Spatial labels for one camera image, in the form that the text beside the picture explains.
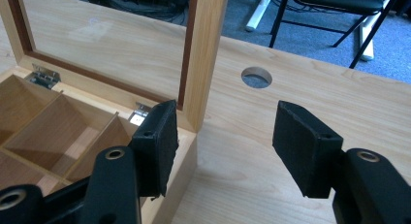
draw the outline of grommet hole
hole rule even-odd
[[[106,158],[109,160],[114,160],[123,157],[124,150],[122,149],[113,149],[106,153]]]
[[[26,192],[22,189],[13,190],[0,198],[0,210],[5,210],[18,205],[26,197]]]
[[[242,81],[253,88],[266,88],[272,83],[271,74],[261,67],[248,67],[241,73]]]
[[[361,159],[363,159],[365,161],[368,161],[368,162],[371,162],[371,163],[377,163],[377,162],[380,161],[380,158],[377,155],[375,155],[371,152],[367,152],[367,151],[359,151],[357,153],[357,156],[359,156]]]

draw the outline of black chair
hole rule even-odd
[[[350,65],[351,69],[353,69],[357,65],[358,61],[363,55],[369,42],[374,37],[376,31],[380,27],[382,21],[387,16],[390,8],[393,6],[395,2],[395,0],[391,0],[387,4],[387,7],[384,8],[383,6],[384,0],[294,0],[294,1],[299,4],[312,7],[312,8],[339,11],[343,13],[360,15],[361,17],[350,29],[348,29],[348,31],[340,31],[340,30],[330,29],[330,28],[321,27],[321,26],[292,22],[292,21],[282,19],[282,17],[284,16],[284,11],[287,7],[288,0],[281,0],[281,4],[278,10],[277,17],[271,29],[272,37],[269,43],[270,48],[274,46],[275,38],[277,37],[278,29],[280,27],[281,22],[286,22],[286,23],[291,23],[291,24],[306,26],[306,27],[312,27],[312,28],[317,28],[317,29],[331,31],[331,32],[343,33],[343,36],[333,45],[333,47],[337,47],[348,35],[350,35],[350,33],[352,33],[355,29],[357,29],[358,26],[360,26],[360,24],[368,16],[374,16],[378,13],[381,13],[381,15],[376,20],[374,27],[372,28],[368,37],[365,39],[363,45],[361,46],[359,52],[357,53],[356,57],[351,63]]]

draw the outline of box compartment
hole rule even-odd
[[[0,145],[17,133],[58,96],[11,76],[0,83]]]
[[[83,153],[80,160],[69,170],[65,178],[71,182],[76,182],[90,176],[97,154],[112,146],[128,145],[137,128],[137,125],[131,124],[116,115],[92,146]]]
[[[60,94],[4,147],[57,176],[64,176],[112,117],[112,113]]]
[[[0,190],[18,184],[36,184],[44,195],[50,193],[59,183],[58,178],[41,172],[29,162],[23,163],[14,158],[12,153],[0,151]]]

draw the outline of circular hole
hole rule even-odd
[[[112,224],[117,219],[114,213],[105,214],[100,218],[99,224]]]
[[[153,135],[153,133],[151,131],[146,131],[146,132],[143,133],[143,135],[148,137],[148,136]]]
[[[248,67],[241,73],[242,81],[253,88],[266,88],[272,83],[269,72],[261,67]]]
[[[106,153],[106,158],[109,160],[118,159],[123,157],[124,150],[122,149],[113,149]]]
[[[0,198],[0,210],[5,210],[18,205],[25,197],[26,192],[22,189],[6,193]]]
[[[357,155],[358,155],[360,158],[362,158],[363,160],[368,161],[368,162],[371,162],[371,163],[376,163],[376,162],[380,161],[380,158],[379,158],[377,155],[375,155],[375,154],[373,154],[373,153],[371,153],[371,152],[359,151],[359,152],[357,153]]]

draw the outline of wooden box lid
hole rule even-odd
[[[78,0],[0,0],[19,67],[52,70],[130,109],[176,99],[202,126],[227,0],[190,0],[187,28]]]

